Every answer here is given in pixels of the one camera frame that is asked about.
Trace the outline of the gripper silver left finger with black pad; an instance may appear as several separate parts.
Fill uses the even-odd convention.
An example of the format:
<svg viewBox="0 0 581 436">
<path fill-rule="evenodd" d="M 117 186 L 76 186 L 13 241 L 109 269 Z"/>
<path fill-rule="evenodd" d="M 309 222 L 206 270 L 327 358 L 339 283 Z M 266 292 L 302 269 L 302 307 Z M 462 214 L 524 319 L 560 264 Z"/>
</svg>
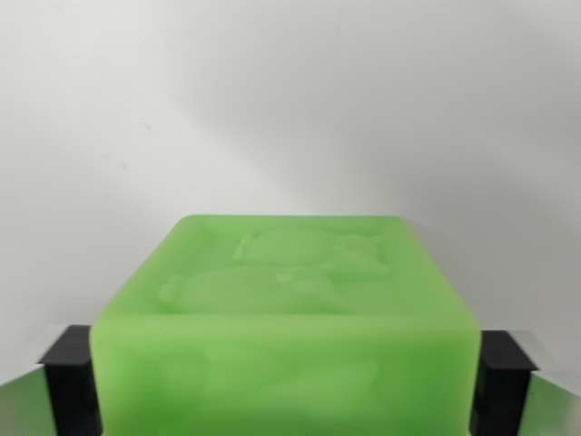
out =
<svg viewBox="0 0 581 436">
<path fill-rule="evenodd" d="M 1 384 L 3 435 L 102 435 L 90 327 L 69 325 L 29 372 Z"/>
</svg>

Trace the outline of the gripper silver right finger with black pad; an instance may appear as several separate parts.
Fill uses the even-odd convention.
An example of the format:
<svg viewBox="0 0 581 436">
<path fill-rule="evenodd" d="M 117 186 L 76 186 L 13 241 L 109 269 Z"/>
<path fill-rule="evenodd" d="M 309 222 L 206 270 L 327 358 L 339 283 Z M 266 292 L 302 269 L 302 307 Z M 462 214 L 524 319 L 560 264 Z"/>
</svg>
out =
<svg viewBox="0 0 581 436">
<path fill-rule="evenodd" d="M 471 435 L 578 435 L 580 373 L 531 332 L 484 330 Z"/>
</svg>

